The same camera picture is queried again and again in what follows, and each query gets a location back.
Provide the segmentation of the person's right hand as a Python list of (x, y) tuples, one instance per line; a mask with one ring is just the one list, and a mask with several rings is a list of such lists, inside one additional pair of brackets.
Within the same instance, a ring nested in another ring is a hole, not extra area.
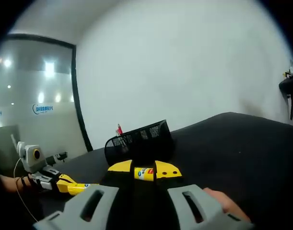
[(248, 222), (251, 221), (250, 218), (244, 213), (244, 211), (225, 193), (212, 190), (208, 187), (204, 188), (203, 191), (211, 197), (215, 198), (221, 204), (224, 213), (230, 213), (241, 220)]

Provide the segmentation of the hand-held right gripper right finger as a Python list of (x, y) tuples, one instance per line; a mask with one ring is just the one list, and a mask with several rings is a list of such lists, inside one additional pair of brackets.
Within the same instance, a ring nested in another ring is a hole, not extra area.
[(254, 224), (225, 213), (221, 204), (196, 184), (187, 185), (174, 165), (155, 161), (156, 185), (167, 196), (180, 230), (252, 230)]

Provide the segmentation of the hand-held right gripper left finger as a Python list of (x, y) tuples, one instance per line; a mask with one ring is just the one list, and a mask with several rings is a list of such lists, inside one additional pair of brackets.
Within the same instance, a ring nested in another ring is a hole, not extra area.
[(91, 184), (56, 211), (34, 224), (35, 230), (129, 230), (132, 225), (132, 161), (109, 167), (99, 184)]

